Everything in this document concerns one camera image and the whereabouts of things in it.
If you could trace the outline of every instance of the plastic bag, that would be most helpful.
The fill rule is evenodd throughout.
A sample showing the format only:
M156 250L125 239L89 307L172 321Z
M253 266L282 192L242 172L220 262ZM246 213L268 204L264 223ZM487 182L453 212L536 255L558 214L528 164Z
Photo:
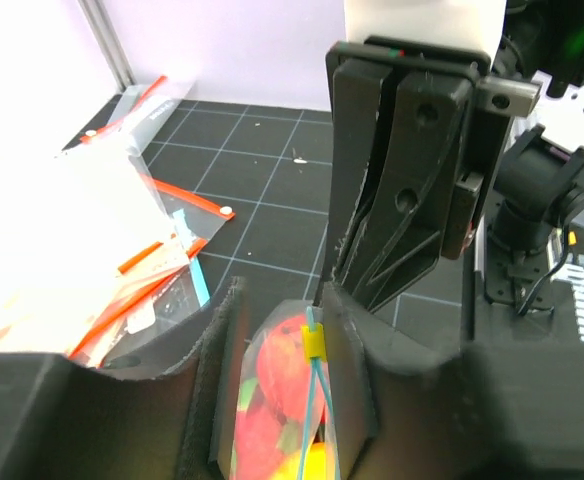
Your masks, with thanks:
M107 358L124 355L149 343L185 321L209 301L196 255L226 221L234 218L231 210L226 211L226 208L193 193L148 175L142 178L151 188L156 188L190 264L175 272L174 276L147 284L135 295L110 305L71 354L73 359L88 366L98 366ZM144 328L128 329L127 318L130 316L133 323L142 319L139 323Z
M130 112L100 128L95 135L85 135L81 141L90 143L112 133L122 134L128 138L130 153L140 156L190 88L191 84L177 84L163 75L143 92ZM121 98L123 103L128 100L129 96ZM118 109L117 116L125 109L125 106Z
M173 222L120 138L11 168L0 195L10 270L0 268L0 351L67 354L109 305L189 261L170 247Z
M294 470L300 456L312 376L301 334L301 327L307 325L306 305L279 306L246 350L234 431L235 480L287 478L286 472ZM310 443L324 407L318 389L310 408Z

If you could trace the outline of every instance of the yellow fruit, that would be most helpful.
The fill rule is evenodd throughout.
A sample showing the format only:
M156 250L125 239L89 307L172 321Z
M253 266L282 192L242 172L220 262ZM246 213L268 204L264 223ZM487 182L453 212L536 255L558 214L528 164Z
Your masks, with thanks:
M325 444L315 443L312 445L308 454L305 456L303 480L326 480L327 471L325 461ZM270 477L270 480L296 480L300 462L301 452L299 451L288 457L277 472Z

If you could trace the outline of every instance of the fruit in bag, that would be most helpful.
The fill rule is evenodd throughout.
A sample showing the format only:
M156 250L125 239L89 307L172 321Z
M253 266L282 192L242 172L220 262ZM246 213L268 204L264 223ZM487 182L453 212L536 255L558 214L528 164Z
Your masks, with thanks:
M326 480L327 464L325 444L315 443L305 456L303 480ZM289 457L269 480L296 480L301 462L301 452Z
M243 382L234 428L236 480L268 480L300 445L298 426L285 423L265 402L257 379Z
M301 334L301 327L306 324L305 315L297 315L267 332L256 363L257 378L267 402L277 412L301 424L305 420L312 375ZM318 419L324 408L324 397L320 387L315 392L313 418Z

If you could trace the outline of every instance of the black mat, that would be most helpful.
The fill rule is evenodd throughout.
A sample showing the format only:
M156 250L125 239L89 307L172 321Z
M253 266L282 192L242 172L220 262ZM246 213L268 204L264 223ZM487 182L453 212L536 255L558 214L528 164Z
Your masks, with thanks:
M115 103L84 131L106 124ZM329 113L185 100L144 159L158 180L236 212L200 261L211 293L229 276L247 279L252 332L283 300L314 297L332 170ZM442 260L378 315L418 338L432 322L460 316L460 278L460 262Z

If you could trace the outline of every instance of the cable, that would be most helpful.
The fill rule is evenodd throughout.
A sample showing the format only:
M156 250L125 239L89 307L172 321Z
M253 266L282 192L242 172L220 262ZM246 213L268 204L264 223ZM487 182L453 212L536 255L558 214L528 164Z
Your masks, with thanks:
M308 391L308 406L305 411L305 421L303 422L303 437L301 440L301 460L299 461L299 471L297 480L303 480L305 472L305 457L310 443L310 424L312 423L312 412L314 410L314 391L316 390L316 371L312 369L310 377L310 390Z
M530 290L530 293L528 294L528 296L525 298L525 301L521 305L521 308L517 312L517 315L524 316L528 313L530 307L532 306L532 303L534 302L534 300L536 300L539 291L541 290L543 285L545 285L545 282L547 282L548 279L550 279L554 274L561 270L561 268L563 268L563 265L565 265L565 263L568 261L568 256L570 254L570 228L567 224L563 225L561 234L562 246L561 258L559 259L559 262L548 273L546 273L536 281L536 283Z

